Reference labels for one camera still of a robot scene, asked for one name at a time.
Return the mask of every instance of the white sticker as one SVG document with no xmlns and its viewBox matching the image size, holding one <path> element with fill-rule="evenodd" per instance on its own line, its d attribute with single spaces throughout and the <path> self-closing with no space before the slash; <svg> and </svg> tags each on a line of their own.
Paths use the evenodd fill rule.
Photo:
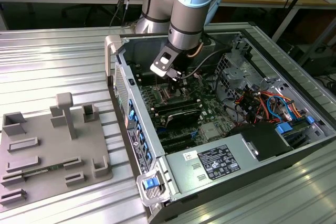
<svg viewBox="0 0 336 224">
<path fill-rule="evenodd" d="M 197 158 L 197 151 L 183 153 L 183 156 L 186 161 Z"/>
</svg>

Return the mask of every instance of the motherboard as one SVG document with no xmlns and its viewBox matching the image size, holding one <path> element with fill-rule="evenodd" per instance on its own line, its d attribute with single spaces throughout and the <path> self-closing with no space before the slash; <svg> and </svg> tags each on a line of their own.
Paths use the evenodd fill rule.
<svg viewBox="0 0 336 224">
<path fill-rule="evenodd" d="M 175 90 L 168 83 L 139 89 L 167 153 L 218 140 L 235 127 L 210 83 L 202 78 Z"/>
</svg>

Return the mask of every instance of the robotic arm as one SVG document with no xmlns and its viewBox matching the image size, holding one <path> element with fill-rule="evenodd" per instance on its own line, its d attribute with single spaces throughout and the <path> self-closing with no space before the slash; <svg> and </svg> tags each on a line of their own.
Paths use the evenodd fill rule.
<svg viewBox="0 0 336 224">
<path fill-rule="evenodd" d="M 168 30 L 168 42 L 160 51 L 151 70 L 177 81 L 200 45 L 203 27 L 214 16 L 221 0 L 144 0 L 137 33 Z"/>
</svg>

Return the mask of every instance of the power supply label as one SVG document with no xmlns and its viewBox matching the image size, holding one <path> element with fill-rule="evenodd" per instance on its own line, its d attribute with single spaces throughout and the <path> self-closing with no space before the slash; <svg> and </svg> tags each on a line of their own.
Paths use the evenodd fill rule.
<svg viewBox="0 0 336 224">
<path fill-rule="evenodd" d="M 212 180 L 240 170 L 240 167 L 226 145 L 198 153 L 198 157 Z"/>
</svg>

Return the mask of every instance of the metal table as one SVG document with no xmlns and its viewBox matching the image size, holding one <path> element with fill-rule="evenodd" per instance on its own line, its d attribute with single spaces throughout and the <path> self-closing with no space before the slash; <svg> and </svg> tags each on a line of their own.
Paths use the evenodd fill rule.
<svg viewBox="0 0 336 224">
<path fill-rule="evenodd" d="M 292 74 L 336 117 L 336 100 L 257 27 L 240 27 Z M 147 223 L 104 75 L 106 35 L 129 34 L 120 28 L 5 31 L 0 34 L 0 115 L 49 113 L 55 94 L 72 92 L 75 106 L 99 108 L 114 177 L 103 183 L 51 197 L 0 214 L 0 223 Z M 258 63 L 265 73 L 273 70 Z M 336 143 L 293 167 L 186 212 L 168 223 L 335 223 Z"/>
</svg>

